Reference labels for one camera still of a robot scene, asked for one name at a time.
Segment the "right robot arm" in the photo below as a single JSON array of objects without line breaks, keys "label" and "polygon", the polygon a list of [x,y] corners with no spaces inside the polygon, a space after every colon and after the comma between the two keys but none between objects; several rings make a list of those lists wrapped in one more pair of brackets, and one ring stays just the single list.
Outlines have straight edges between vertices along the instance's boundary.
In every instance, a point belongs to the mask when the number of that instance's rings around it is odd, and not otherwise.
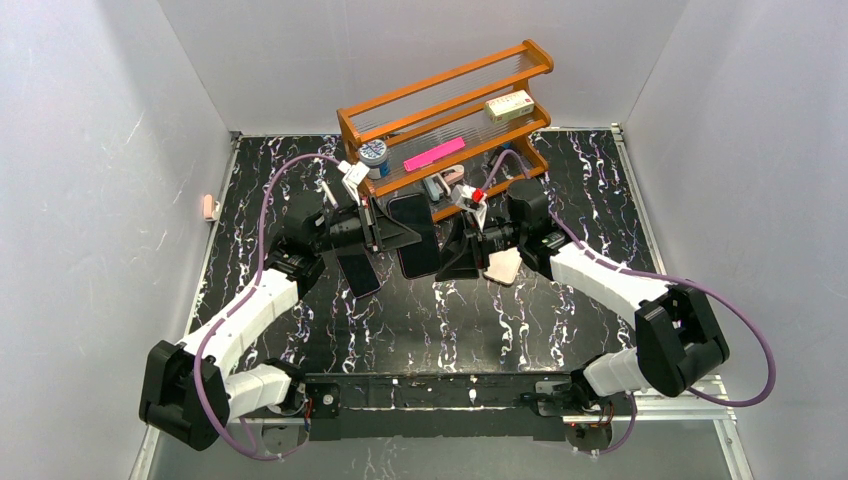
[{"label": "right robot arm", "polygon": [[506,218],[486,220],[486,195],[457,185],[461,213],[440,251],[439,281],[476,278],[494,253],[515,248],[548,280],[571,286],[629,321],[633,345],[602,354],[570,374],[570,394],[583,404],[625,391],[654,389],[676,397],[728,360],[730,350],[707,296],[692,287],[630,275],[574,238],[551,215],[544,188],[517,179],[507,189]]}]

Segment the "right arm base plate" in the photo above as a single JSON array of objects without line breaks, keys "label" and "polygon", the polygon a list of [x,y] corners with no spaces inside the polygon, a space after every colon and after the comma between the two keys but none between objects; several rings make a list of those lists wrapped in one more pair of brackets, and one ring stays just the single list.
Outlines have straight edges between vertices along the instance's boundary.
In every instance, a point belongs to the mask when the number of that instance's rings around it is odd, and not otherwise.
[{"label": "right arm base plate", "polygon": [[517,403],[528,406],[540,417],[597,415],[598,422],[608,422],[615,415],[613,400],[601,396],[579,373],[545,376],[529,391],[519,394]]}]

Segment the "purple smartphone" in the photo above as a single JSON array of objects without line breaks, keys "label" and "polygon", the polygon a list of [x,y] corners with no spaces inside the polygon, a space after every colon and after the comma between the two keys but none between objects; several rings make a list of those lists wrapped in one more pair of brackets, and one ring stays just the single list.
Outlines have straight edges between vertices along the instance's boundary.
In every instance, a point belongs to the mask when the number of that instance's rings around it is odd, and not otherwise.
[{"label": "purple smartphone", "polygon": [[367,254],[338,254],[337,261],[355,298],[363,298],[380,290],[381,283]]}]

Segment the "phone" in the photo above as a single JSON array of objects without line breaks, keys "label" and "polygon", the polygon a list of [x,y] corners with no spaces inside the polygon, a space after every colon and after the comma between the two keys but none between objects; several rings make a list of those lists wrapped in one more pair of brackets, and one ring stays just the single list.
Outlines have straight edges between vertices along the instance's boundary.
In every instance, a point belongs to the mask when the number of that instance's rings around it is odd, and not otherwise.
[{"label": "phone", "polygon": [[483,277],[503,286],[512,286],[521,268],[522,259],[516,247],[491,253]]}]

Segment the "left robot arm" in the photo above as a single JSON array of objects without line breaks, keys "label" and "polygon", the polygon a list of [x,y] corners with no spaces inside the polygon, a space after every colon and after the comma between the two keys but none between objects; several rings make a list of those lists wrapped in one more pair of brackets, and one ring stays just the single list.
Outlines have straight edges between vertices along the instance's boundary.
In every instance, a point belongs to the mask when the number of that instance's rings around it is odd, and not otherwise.
[{"label": "left robot arm", "polygon": [[368,251],[396,250],[421,239],[373,198],[336,208],[317,192],[293,195],[273,238],[259,240],[259,266],[245,289],[202,327],[151,348],[140,420],[202,451],[226,436],[231,421],[286,404],[303,374],[280,360],[237,373],[246,349],[304,299],[323,274],[326,253],[335,254],[351,290],[368,295],[380,286],[366,281],[372,271]]}]

